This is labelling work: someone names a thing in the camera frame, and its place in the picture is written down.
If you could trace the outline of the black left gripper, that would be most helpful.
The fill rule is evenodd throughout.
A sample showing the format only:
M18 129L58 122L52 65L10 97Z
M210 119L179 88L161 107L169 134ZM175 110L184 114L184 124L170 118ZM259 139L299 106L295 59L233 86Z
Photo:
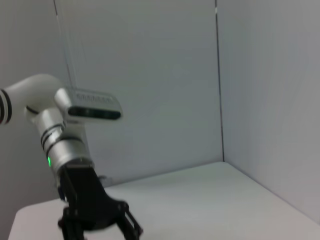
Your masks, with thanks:
M60 188L68 202L58 221L64 240L84 240L83 230L102 230L114 224L125 240L139 240L143 234L124 202L107 195L92 167L63 167Z

